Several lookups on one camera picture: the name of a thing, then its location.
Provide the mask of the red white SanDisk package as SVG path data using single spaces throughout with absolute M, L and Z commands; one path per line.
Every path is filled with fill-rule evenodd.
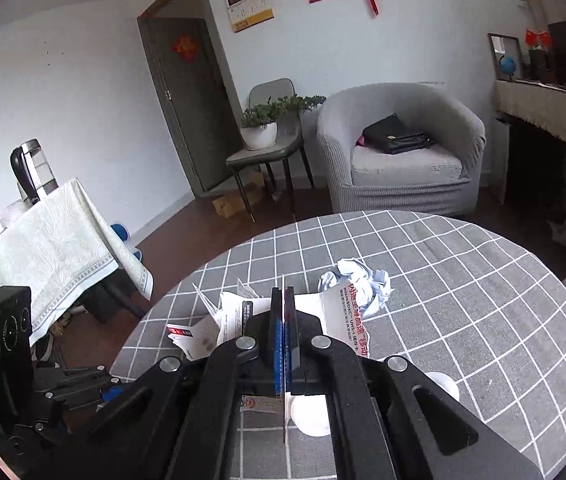
M 271 297 L 258 297 L 252 316 L 268 312 L 270 302 Z M 324 335 L 345 342 L 357 356 L 366 358 L 369 355 L 369 334 L 363 326 L 353 284 L 345 282 L 325 292 L 295 295 L 295 308 L 297 312 L 315 316 L 320 322 Z M 225 341 L 218 334 L 218 344 Z M 307 396 L 307 394 L 291 392 L 285 394 L 284 419 L 288 422 L 292 421 L 289 407 L 293 396 Z

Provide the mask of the open white blister package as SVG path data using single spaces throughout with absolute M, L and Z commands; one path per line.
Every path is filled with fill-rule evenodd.
M 196 296 L 219 327 L 223 340 L 243 336 L 247 320 L 254 314 L 256 293 L 241 280 L 236 281 L 237 293 L 221 292 L 218 304 L 214 304 L 202 289 L 193 285 Z

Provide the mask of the crumpled white paper ball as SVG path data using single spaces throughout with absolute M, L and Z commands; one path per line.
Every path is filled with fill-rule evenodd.
M 394 289 L 386 270 L 372 270 L 362 259 L 341 259 L 319 278 L 318 292 L 349 282 L 355 286 L 356 302 L 364 318 L 379 314 Z

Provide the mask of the white paper cup lid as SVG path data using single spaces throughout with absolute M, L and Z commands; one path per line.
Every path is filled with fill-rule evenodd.
M 331 434 L 325 396 L 293 396 L 289 414 L 296 428 L 308 437 Z

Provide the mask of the torn red white package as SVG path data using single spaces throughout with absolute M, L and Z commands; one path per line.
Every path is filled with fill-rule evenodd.
M 167 324 L 167 337 L 190 361 L 206 358 L 217 347 L 219 327 L 210 315 L 193 326 Z

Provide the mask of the cardboard box on floor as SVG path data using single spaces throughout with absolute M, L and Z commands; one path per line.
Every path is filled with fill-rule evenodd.
M 244 182 L 243 190 L 249 206 L 260 203 L 265 196 L 265 178 L 259 171 L 252 172 Z M 213 208 L 222 218 L 231 218 L 246 209 L 239 190 L 232 190 L 213 200 Z

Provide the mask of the white patterned tablecloth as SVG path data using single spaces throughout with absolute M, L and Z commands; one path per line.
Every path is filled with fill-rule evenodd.
M 83 292 L 120 269 L 145 299 L 151 298 L 152 274 L 76 179 L 23 212 L 0 234 L 0 287 L 27 286 L 32 293 L 31 344 Z

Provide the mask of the grey dining chair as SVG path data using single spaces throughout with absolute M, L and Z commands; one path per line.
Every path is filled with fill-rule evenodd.
M 253 208 L 247 197 L 240 172 L 251 166 L 265 165 L 269 182 L 274 190 L 277 181 L 271 164 L 281 162 L 284 170 L 287 196 L 293 217 L 296 217 L 294 185 L 289 159 L 299 153 L 306 176 L 315 188 L 310 162 L 305 149 L 305 139 L 300 115 L 322 104 L 314 98 L 297 96 L 293 82 L 289 78 L 274 79 L 257 84 L 248 95 L 248 108 L 242 116 L 241 137 L 244 148 L 230 155 L 225 164 L 230 169 L 239 189 L 243 205 L 252 222 L 255 222 Z

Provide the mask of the blue slippers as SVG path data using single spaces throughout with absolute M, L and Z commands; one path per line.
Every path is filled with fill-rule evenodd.
M 134 255 L 134 257 L 136 257 L 139 261 L 142 261 L 143 258 L 142 252 L 139 248 L 134 247 L 134 245 L 132 245 L 130 233 L 127 230 L 126 226 L 124 226 L 120 222 L 115 222 L 111 224 L 111 229 L 122 240 L 122 242 L 126 245 L 126 247 L 132 252 L 132 255 Z

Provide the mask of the potted green plant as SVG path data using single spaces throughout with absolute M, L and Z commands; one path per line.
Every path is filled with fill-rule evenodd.
M 264 150 L 277 140 L 277 122 L 287 113 L 314 110 L 326 100 L 325 96 L 282 96 L 269 98 L 244 110 L 241 117 L 241 137 L 248 151 Z

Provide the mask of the black handbag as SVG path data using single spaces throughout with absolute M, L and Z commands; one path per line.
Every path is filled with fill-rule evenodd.
M 396 114 L 364 128 L 357 140 L 357 145 L 362 148 L 373 148 L 389 155 L 430 148 L 434 144 L 434 139 L 427 132 L 405 125 Z

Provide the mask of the grey checked round tablecloth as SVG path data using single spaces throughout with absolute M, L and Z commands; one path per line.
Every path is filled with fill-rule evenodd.
M 566 287 L 531 252 L 476 224 L 408 211 L 359 211 L 260 234 L 201 266 L 161 298 L 116 356 L 131 380 L 168 356 L 169 323 L 246 284 L 314 292 L 337 261 L 388 274 L 365 317 L 375 359 L 399 354 L 449 375 L 462 404 L 548 479 L 566 477 Z

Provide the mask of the black electric kettle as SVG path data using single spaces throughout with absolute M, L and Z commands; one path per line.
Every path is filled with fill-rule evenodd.
M 28 206 L 35 205 L 59 187 L 37 139 L 14 148 L 10 154 L 10 165 L 22 200 Z

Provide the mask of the grey door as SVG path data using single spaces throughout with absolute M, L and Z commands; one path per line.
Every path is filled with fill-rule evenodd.
M 237 98 L 209 0 L 155 0 L 138 18 L 161 111 L 196 197 L 230 178 L 242 146 Z

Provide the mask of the small blue globe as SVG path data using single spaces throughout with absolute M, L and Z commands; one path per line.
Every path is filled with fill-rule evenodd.
M 499 71 L 503 77 L 509 81 L 514 79 L 516 75 L 517 65 L 516 62 L 508 55 L 502 55 L 498 61 Z

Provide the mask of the beige lace desk cloth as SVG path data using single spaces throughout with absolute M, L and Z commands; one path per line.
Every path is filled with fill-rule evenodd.
M 496 80 L 496 108 L 566 142 L 566 91 L 531 82 Z

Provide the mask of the small red flags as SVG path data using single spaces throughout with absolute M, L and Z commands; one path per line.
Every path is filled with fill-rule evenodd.
M 552 48 L 552 39 L 546 29 L 540 32 L 527 29 L 525 33 L 525 43 L 530 50 L 549 51 Z

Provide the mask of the wall calendar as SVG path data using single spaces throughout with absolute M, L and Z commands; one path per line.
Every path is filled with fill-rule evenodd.
M 225 0 L 233 32 L 243 32 L 251 26 L 274 18 L 268 0 Z

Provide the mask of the picture frame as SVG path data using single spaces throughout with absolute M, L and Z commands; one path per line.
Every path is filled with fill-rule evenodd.
M 514 80 L 522 79 L 524 76 L 524 63 L 522 62 L 522 49 L 520 48 L 519 40 L 513 36 L 504 36 L 498 34 L 489 34 L 488 40 L 490 44 L 492 62 L 494 71 L 496 72 L 496 79 L 506 80 L 499 71 L 498 61 L 502 55 L 508 55 L 516 62 L 517 70 Z

